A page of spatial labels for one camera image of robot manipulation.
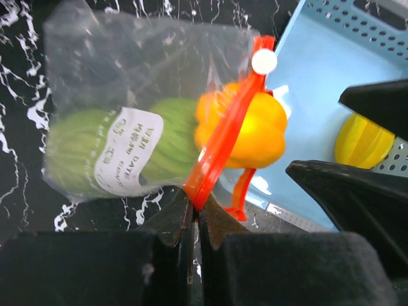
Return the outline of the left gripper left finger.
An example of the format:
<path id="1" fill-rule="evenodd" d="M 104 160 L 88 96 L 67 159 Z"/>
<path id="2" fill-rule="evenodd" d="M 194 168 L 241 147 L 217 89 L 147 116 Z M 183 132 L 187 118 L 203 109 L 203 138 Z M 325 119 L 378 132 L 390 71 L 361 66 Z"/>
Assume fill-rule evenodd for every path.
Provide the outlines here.
<path id="1" fill-rule="evenodd" d="M 1 304 L 189 305 L 193 214 L 179 191 L 132 231 L 14 235 L 1 247 Z"/>

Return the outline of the orange bell pepper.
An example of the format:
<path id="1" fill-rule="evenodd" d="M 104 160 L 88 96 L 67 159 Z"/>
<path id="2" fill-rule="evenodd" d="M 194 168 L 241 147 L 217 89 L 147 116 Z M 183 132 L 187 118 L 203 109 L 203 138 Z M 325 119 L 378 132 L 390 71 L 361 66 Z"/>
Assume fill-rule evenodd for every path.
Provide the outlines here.
<path id="1" fill-rule="evenodd" d="M 194 141 L 202 149 L 237 93 L 238 83 L 229 83 L 221 91 L 202 95 L 196 107 L 198 126 Z M 258 91 L 242 123 L 237 141 L 226 163 L 227 168 L 266 168 L 280 159 L 286 149 L 284 133 L 286 112 L 273 96 Z"/>

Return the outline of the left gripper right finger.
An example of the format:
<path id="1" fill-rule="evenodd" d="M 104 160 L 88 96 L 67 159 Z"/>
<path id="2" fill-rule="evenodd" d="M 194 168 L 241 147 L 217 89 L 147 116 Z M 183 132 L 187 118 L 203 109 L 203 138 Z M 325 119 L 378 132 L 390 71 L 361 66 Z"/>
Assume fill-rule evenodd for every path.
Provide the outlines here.
<path id="1" fill-rule="evenodd" d="M 356 233 L 253 233 L 214 198 L 199 229 L 205 305 L 398 304 L 377 252 Z"/>

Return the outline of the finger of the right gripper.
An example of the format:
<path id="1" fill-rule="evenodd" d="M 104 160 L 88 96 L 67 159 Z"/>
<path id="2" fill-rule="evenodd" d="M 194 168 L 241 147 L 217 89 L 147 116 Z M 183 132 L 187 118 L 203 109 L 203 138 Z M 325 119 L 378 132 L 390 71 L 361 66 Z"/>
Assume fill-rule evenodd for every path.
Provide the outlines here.
<path id="1" fill-rule="evenodd" d="M 286 173 L 340 231 L 367 239 L 390 279 L 407 278 L 407 178 L 315 160 Z"/>
<path id="2" fill-rule="evenodd" d="M 348 87 L 339 102 L 396 136 L 407 139 L 407 80 Z"/>

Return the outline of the clear zip top bag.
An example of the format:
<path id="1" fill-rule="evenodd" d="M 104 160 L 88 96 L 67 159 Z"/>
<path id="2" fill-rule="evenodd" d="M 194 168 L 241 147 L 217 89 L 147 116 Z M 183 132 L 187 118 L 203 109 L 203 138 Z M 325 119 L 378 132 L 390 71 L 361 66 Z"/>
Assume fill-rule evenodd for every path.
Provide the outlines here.
<path id="1" fill-rule="evenodd" d="M 108 131 L 94 175 L 106 191 L 135 197 L 179 186 L 201 210 L 237 141 L 249 105 L 277 64 L 275 39 L 253 29 L 195 24 L 164 17 L 95 11 L 85 1 L 63 1 L 44 25 L 47 81 L 54 113 L 97 108 L 122 111 Z M 238 83 L 237 93 L 181 185 L 150 184 L 141 175 L 164 128 L 152 113 L 159 100 L 196 101 Z M 226 211 L 244 221 L 245 196 L 257 168 L 243 174 Z"/>

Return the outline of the yellow star fruit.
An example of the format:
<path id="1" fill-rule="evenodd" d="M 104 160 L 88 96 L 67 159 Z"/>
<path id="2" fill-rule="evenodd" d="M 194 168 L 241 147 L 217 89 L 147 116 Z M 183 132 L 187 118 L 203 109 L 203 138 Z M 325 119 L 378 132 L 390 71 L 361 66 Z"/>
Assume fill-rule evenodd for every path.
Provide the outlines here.
<path id="1" fill-rule="evenodd" d="M 334 147 L 335 162 L 371 169 L 390 152 L 395 135 L 364 116 L 353 113 L 341 127 Z"/>

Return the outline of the light blue plastic basket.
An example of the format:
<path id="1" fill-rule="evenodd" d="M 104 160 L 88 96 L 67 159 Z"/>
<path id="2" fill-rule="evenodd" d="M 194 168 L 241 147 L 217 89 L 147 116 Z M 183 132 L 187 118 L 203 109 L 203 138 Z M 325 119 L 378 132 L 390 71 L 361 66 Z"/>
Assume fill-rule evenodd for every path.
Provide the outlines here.
<path id="1" fill-rule="evenodd" d="M 335 140 L 351 115 L 339 103 L 347 87 L 407 77 L 407 2 L 300 1 L 275 52 L 278 64 L 266 87 L 289 114 L 286 151 L 252 179 L 245 226 L 334 230 L 285 170 L 294 160 L 334 161 Z"/>

